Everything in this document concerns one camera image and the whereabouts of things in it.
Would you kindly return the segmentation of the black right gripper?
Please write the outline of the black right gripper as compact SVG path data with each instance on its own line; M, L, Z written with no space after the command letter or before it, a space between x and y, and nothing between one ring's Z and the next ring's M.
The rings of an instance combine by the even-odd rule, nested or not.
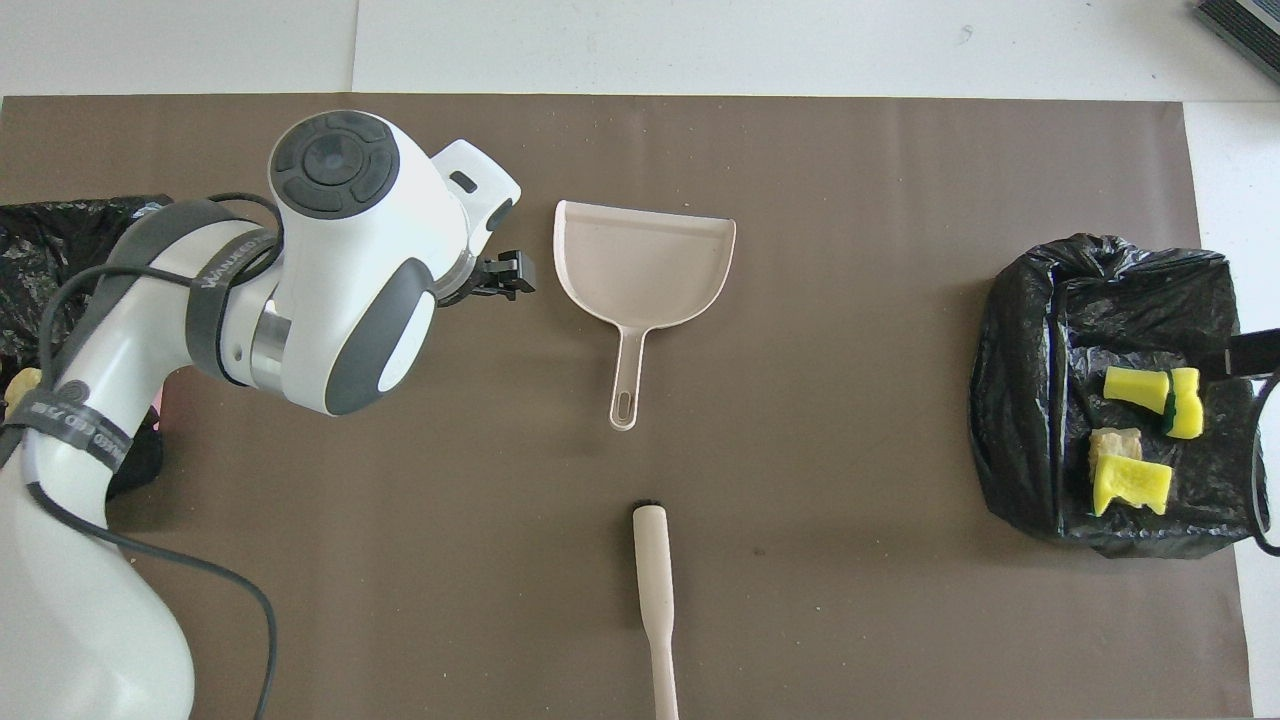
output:
M1196 356L1202 380L1257 380L1279 366L1279 328L1234 334Z

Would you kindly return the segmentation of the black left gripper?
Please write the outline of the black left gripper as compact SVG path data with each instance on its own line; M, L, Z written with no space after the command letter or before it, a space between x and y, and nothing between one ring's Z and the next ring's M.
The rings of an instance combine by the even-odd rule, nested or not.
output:
M471 275L452 293L440 299L442 306L453 306L471 296L500 296L515 301L536 288L526 281L536 279L536 265L521 250L500 252L497 259L477 260Z

